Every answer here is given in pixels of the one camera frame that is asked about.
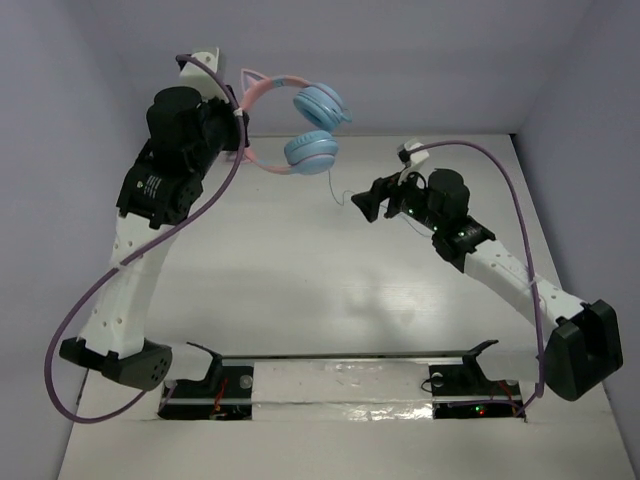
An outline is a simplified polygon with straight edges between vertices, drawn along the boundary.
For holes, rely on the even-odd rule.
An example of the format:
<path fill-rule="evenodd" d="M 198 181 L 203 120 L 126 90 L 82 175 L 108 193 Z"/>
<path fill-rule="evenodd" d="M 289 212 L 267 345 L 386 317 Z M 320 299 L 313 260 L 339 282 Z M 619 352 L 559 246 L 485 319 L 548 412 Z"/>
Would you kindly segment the pink blue cat-ear headphones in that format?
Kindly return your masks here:
<path fill-rule="evenodd" d="M 329 85 L 291 74 L 266 75 L 257 70 L 240 71 L 245 114 L 254 112 L 262 100 L 277 90 L 294 92 L 292 109 L 302 124 L 286 133 L 289 137 L 282 148 L 282 160 L 275 162 L 259 154 L 254 139 L 247 140 L 242 161 L 275 175 L 317 175 L 331 170 L 339 152 L 336 131 L 353 121 L 347 103 Z"/>

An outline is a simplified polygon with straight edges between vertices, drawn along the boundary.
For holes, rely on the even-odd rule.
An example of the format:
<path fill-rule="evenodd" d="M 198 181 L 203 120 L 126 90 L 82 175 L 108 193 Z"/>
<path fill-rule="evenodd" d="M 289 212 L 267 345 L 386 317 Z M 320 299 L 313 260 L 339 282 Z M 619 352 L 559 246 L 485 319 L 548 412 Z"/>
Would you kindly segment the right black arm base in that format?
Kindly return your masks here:
<path fill-rule="evenodd" d="M 519 384 L 488 380 L 477 361 L 481 353 L 497 343 L 486 340 L 467 350 L 459 364 L 429 367 L 420 389 L 431 395 L 436 420 L 526 419 Z"/>

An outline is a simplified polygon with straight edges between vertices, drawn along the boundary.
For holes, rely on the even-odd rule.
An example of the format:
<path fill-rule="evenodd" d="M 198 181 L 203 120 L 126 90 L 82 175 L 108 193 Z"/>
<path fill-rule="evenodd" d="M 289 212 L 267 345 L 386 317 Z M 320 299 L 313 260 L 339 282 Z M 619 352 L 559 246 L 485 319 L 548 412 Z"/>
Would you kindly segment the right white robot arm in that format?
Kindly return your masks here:
<path fill-rule="evenodd" d="M 529 269 L 468 213 L 463 177 L 437 169 L 428 177 L 398 172 L 376 179 L 351 200 L 369 222 L 405 214 L 432 232 L 436 253 L 484 284 L 530 322 L 533 350 L 483 354 L 461 372 L 470 391 L 483 393 L 497 380 L 539 381 L 557 396 L 575 401 L 619 370 L 623 354 L 615 310 L 588 303 Z"/>

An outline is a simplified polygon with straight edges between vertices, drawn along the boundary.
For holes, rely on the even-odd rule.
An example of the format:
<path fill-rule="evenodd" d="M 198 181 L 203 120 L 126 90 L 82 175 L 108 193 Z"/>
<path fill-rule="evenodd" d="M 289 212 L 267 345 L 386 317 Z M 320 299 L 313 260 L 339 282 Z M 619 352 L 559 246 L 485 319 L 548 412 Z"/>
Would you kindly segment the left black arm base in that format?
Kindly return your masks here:
<path fill-rule="evenodd" d="M 223 356 L 193 342 L 211 362 L 201 380 L 178 379 L 165 384 L 157 415 L 163 420 L 243 421 L 252 419 L 254 365 L 227 365 Z"/>

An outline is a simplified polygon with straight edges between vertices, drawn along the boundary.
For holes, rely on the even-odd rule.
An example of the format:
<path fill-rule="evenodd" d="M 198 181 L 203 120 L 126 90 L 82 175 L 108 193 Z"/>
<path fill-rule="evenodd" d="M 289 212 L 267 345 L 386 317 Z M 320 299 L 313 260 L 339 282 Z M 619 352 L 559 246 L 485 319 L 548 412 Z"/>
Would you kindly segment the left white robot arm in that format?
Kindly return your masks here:
<path fill-rule="evenodd" d="M 147 312 L 172 242 L 222 195 L 192 208 L 214 160 L 246 137 L 238 108 L 229 87 L 214 96 L 189 86 L 155 95 L 146 112 L 149 137 L 117 198 L 109 270 L 56 331 L 45 359 L 48 387 L 55 356 L 141 392 L 164 380 L 173 354 L 147 339 Z"/>

